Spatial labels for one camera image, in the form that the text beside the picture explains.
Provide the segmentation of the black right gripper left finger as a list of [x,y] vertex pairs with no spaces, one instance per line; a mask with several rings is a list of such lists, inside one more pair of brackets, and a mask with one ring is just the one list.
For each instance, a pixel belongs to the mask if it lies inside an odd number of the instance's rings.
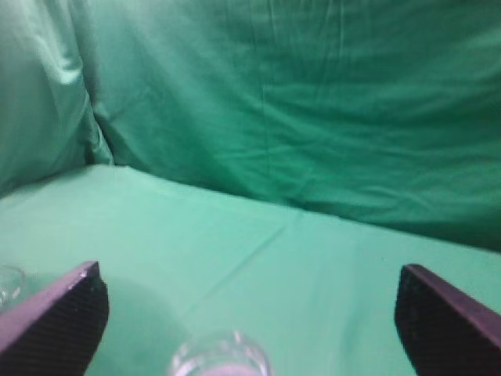
[[1,374],[85,374],[108,319],[99,263],[83,262],[1,314]]

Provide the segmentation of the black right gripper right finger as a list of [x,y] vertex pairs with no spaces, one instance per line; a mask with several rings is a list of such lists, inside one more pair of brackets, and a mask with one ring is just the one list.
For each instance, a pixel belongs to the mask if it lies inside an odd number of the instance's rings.
[[500,315],[424,266],[401,268],[394,322],[418,375],[500,374]]

